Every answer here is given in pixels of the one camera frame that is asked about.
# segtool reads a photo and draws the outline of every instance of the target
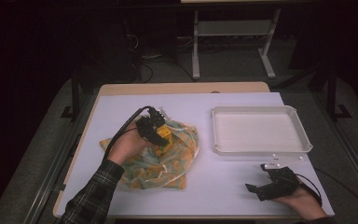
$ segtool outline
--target black cable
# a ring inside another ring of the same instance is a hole
[[[315,169],[315,171],[318,171],[326,176],[328,176],[330,179],[334,180],[335,182],[337,182],[342,188],[344,188],[345,190],[347,190],[351,195],[353,195],[357,200],[358,200],[358,195],[351,190],[350,188],[348,188],[345,184],[343,184],[342,182],[340,182],[339,180],[337,180],[336,178],[334,178],[333,176],[331,176],[330,174],[326,173],[325,171],[318,169],[316,167],[313,167]]]
[[[232,44],[230,43],[232,39],[232,36],[217,36],[213,41],[220,49],[232,49]]]
[[[316,191],[318,191],[319,198],[322,199],[322,194],[321,194],[321,192],[319,191],[318,188],[316,188],[315,184],[313,184],[312,181],[310,181],[310,179],[306,178],[306,177],[303,176],[303,175],[299,175],[299,174],[295,174],[295,175],[301,176],[301,177],[303,177],[304,179],[308,180],[308,182],[310,182],[310,183],[312,184],[312,186],[316,189]]]
[[[136,130],[136,129],[138,129],[138,128],[128,129],[127,131],[124,131],[122,134],[127,133],[127,132],[132,131],[132,130]]]
[[[292,181],[292,180],[290,180],[290,179],[288,179],[288,178],[282,177],[282,176],[276,176],[275,178],[276,178],[276,179],[280,179],[280,180],[284,180],[284,181],[289,182],[289,183],[291,183],[291,184],[293,184],[293,185],[299,185],[298,182],[294,182],[294,181]]]
[[[141,72],[139,73],[139,76],[140,76],[141,81],[142,81],[143,83],[147,83],[147,82],[150,81],[150,79],[152,79],[152,77],[153,77],[153,75],[154,75],[153,69],[152,69],[150,66],[147,66],[147,65],[144,64],[144,63],[141,63],[140,65],[141,65],[141,66],[144,66],[144,67],[146,67],[146,68],[148,68],[148,69],[150,70],[150,77],[149,77],[146,81],[144,81],[144,79],[142,78]]]
[[[199,53],[215,54],[215,53],[220,52],[223,49],[221,44],[216,44],[211,39],[205,39],[205,41],[202,41],[202,42],[204,44],[205,44],[205,42],[207,42],[207,43],[206,43],[206,45],[201,45],[200,41],[199,41]]]
[[[196,80],[194,80],[194,78],[191,76],[191,74],[189,72],[187,72],[187,70],[182,66],[180,65],[179,63],[174,63],[174,62],[170,62],[170,61],[158,61],[158,62],[148,62],[148,63],[171,63],[171,64],[174,64],[180,68],[182,68],[183,71],[185,71],[185,73],[187,74],[188,77],[191,78],[191,80],[193,82],[195,82]]]
[[[181,51],[181,50],[184,50],[184,49],[188,49],[188,48],[190,48],[190,47],[192,47],[193,45],[194,45],[194,40],[193,40],[193,37],[185,37],[185,38],[183,38],[183,39],[189,39],[189,41],[187,40],[186,42],[185,42],[185,44],[182,44],[182,45],[180,45],[180,46],[178,46],[178,49],[177,49],[177,51]]]

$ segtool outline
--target floor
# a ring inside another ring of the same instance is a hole
[[[263,39],[230,38],[225,39],[223,44],[213,39],[209,41],[212,41],[212,45],[204,42],[204,51],[200,54],[201,78],[198,82],[264,81],[271,91],[279,92],[286,105],[297,109],[314,145],[309,156],[336,212],[337,223],[358,223],[358,164],[353,159],[354,154],[358,159],[358,101],[351,86],[338,80],[337,105],[345,105],[351,118],[333,121],[325,112],[326,87],[318,92],[308,88],[312,75],[284,89],[272,88],[300,72],[287,68],[296,45],[295,39],[273,41],[268,56],[277,75],[275,79],[267,78],[258,57],[257,48]],[[150,51],[147,55],[149,59],[144,61],[140,69],[142,78],[138,77],[134,82],[147,79],[149,83],[194,81],[191,79],[190,49],[181,49],[175,58],[159,57],[159,54]],[[1,198],[0,223],[59,221],[52,215],[52,209],[76,149],[76,140],[83,132],[98,92],[80,94],[80,114],[76,120],[71,120],[62,117],[64,109],[72,105],[71,90],[68,80],[56,94],[28,146]],[[294,222],[255,221],[257,224]]]

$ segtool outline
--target plaid shirt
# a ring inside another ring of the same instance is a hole
[[[123,173],[121,166],[103,161],[89,183],[68,202],[60,223],[104,223]]]

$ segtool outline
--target person's left hand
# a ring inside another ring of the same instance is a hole
[[[295,192],[288,196],[282,196],[272,200],[273,202],[283,203],[292,208],[301,218],[311,221],[327,214],[316,201],[316,199],[305,189],[297,187]]]
[[[153,144],[139,135],[136,124],[131,123],[113,144],[107,159],[122,165],[128,158],[135,156],[145,147]]]

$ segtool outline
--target plastic tray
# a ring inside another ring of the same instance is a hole
[[[215,107],[213,134],[219,154],[296,155],[312,149],[296,110],[289,105]]]

